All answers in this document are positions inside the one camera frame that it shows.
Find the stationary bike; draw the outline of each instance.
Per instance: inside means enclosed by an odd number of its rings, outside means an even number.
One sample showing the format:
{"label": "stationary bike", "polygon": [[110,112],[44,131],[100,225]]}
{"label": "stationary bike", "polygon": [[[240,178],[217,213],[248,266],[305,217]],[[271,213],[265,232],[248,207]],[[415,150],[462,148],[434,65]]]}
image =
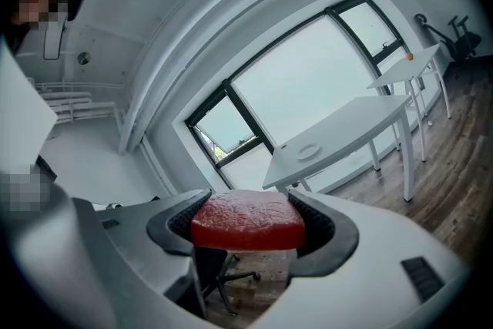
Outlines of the stationary bike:
{"label": "stationary bike", "polygon": [[[477,58],[474,58],[476,56],[475,48],[481,43],[481,36],[468,31],[465,23],[469,17],[465,16],[460,22],[456,23],[455,21],[457,20],[457,16],[455,16],[448,23],[452,26],[455,35],[457,36],[457,41],[455,42],[443,33],[439,32],[433,26],[427,24],[426,22],[428,20],[423,14],[416,14],[414,19],[421,24],[422,28],[431,30],[435,35],[441,38],[440,41],[445,44],[450,56],[456,63],[464,65],[465,63],[469,63],[471,61],[475,62],[478,60]],[[463,35],[459,34],[459,28],[463,30]]]}

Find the small white table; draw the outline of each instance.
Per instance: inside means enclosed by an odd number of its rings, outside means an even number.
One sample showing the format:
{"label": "small white table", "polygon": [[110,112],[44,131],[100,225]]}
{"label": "small white table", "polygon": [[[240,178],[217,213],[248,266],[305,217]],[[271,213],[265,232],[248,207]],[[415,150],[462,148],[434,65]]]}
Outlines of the small white table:
{"label": "small white table", "polygon": [[[310,190],[305,177],[336,163],[365,144],[369,145],[374,168],[378,170],[380,163],[373,138],[397,123],[402,136],[404,198],[410,200],[414,195],[414,154],[405,109],[410,101],[409,96],[365,96],[351,100],[316,125],[276,147],[262,188],[266,190],[275,186],[287,195],[287,186],[301,181]],[[311,158],[299,160],[299,152],[310,144],[319,146],[318,152]]]}
{"label": "small white table", "polygon": [[[412,81],[414,80],[418,85],[418,95],[421,97],[421,101],[423,102],[424,116],[427,116],[428,114],[426,112],[426,104],[424,103],[423,94],[419,89],[418,78],[428,74],[434,74],[435,78],[437,79],[438,87],[440,88],[441,86],[442,91],[444,93],[445,105],[447,106],[447,117],[448,118],[451,117],[445,83],[443,78],[441,77],[441,73],[438,71],[437,65],[433,61],[433,57],[435,56],[439,48],[440,45],[435,44],[432,47],[428,47],[427,49],[423,49],[422,51],[414,53],[414,58],[411,61],[408,61],[406,58],[397,61],[395,65],[393,65],[390,69],[388,69],[384,74],[382,74],[378,79],[373,81],[373,83],[371,83],[367,87],[368,89],[372,89],[382,86],[390,86],[391,94],[393,95],[394,84],[397,82],[404,81],[404,84],[406,85],[406,92],[409,92],[411,94],[411,98],[413,99],[413,104],[414,104],[413,109],[415,109],[416,113],[418,114],[418,126],[419,126],[419,133],[421,137],[421,159],[423,160],[423,162],[426,160],[426,153],[424,150],[424,131],[421,122],[421,114],[418,105],[418,100],[416,98],[416,93],[414,92],[412,86]],[[424,71],[428,66],[430,67],[431,71],[425,73]],[[397,149],[399,149],[395,131],[394,131],[394,137],[396,139]]]}

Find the window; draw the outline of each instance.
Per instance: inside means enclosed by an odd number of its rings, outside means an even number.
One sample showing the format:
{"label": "window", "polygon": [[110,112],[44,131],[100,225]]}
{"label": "window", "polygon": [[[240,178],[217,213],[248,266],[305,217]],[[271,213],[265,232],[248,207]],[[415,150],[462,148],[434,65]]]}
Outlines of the window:
{"label": "window", "polygon": [[256,54],[186,123],[229,188],[262,190],[275,146],[355,97],[390,94],[366,87],[407,52],[371,0],[346,0]]}
{"label": "window", "polygon": [[367,89],[372,82],[365,61],[326,15],[280,42],[233,80],[277,146],[353,98],[378,95]]}
{"label": "window", "polygon": [[[389,70],[409,53],[409,48],[392,22],[372,0],[345,0],[328,11],[371,61],[377,76]],[[419,79],[424,89],[423,79]],[[404,83],[396,84],[396,94],[405,94]]]}

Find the red cushion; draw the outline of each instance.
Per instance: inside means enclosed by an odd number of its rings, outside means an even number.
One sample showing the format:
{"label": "red cushion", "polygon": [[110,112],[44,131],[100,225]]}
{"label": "red cushion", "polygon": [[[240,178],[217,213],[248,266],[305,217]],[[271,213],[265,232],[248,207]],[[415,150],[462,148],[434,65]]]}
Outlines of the red cushion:
{"label": "red cushion", "polygon": [[197,247],[291,250],[304,245],[301,215],[278,192],[234,190],[210,197],[192,219]]}

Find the chair base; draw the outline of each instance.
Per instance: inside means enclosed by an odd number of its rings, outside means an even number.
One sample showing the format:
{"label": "chair base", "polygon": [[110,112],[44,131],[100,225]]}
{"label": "chair base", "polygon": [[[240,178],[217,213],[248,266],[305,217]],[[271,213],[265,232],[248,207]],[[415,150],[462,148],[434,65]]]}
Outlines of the chair base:
{"label": "chair base", "polygon": [[245,277],[252,277],[255,281],[260,281],[262,276],[260,276],[260,273],[257,273],[255,271],[247,271],[245,273],[231,274],[229,276],[226,275],[226,272],[228,271],[228,265],[233,259],[236,261],[240,260],[240,258],[237,255],[231,255],[230,257],[228,257],[219,275],[216,277],[215,281],[211,285],[209,285],[206,289],[203,290],[202,296],[205,299],[213,292],[213,290],[217,288],[221,296],[221,300],[223,301],[224,307],[226,308],[226,311],[230,315],[237,315],[238,313],[231,306],[230,299],[228,298],[224,284],[228,281],[235,281]]}

